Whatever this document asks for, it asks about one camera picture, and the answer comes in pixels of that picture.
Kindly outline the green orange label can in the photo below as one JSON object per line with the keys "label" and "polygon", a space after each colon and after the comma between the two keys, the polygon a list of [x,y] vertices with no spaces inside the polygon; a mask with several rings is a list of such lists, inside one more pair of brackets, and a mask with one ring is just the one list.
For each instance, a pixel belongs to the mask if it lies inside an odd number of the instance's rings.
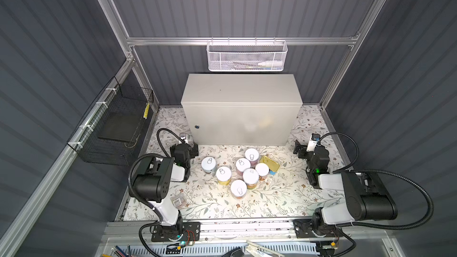
{"label": "green orange label can", "polygon": [[243,172],[243,180],[248,189],[254,189],[259,182],[259,174],[255,169],[249,168]]}

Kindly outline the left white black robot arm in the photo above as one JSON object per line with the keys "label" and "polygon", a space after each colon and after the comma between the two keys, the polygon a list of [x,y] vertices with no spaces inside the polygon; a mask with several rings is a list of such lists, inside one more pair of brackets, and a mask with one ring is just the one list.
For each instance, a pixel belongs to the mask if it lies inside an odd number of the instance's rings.
{"label": "left white black robot arm", "polygon": [[199,155],[198,145],[181,143],[170,150],[170,157],[146,153],[133,163],[127,178],[129,195],[157,216],[150,227],[152,242],[194,242],[199,240],[201,223],[183,221],[169,190],[172,182],[188,181],[190,161]]}

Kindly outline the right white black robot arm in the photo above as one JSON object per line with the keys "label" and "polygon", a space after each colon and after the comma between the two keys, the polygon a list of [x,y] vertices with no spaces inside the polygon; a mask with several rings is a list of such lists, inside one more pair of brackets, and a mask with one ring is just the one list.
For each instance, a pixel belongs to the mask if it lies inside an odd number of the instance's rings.
{"label": "right white black robot arm", "polygon": [[298,238],[326,237],[334,234],[336,225],[365,220],[394,220],[397,207],[378,174],[328,172],[329,152],[317,145],[319,137],[309,140],[307,145],[295,141],[293,153],[307,163],[306,175],[315,189],[342,192],[344,203],[318,207],[311,218],[294,220]]}

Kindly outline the orange peach label can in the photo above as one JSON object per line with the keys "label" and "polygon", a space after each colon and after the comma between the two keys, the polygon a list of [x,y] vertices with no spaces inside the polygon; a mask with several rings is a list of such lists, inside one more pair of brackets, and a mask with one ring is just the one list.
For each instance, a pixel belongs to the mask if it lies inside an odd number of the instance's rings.
{"label": "orange peach label can", "polygon": [[235,199],[242,199],[247,193],[247,185],[243,180],[235,180],[230,186],[230,192]]}

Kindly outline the yellow label can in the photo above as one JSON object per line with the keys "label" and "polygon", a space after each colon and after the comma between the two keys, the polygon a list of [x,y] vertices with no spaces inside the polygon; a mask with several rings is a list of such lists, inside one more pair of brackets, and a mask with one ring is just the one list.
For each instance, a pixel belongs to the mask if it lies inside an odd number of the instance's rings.
{"label": "yellow label can", "polygon": [[232,170],[229,167],[219,167],[216,171],[216,178],[219,185],[227,186],[232,179]]}

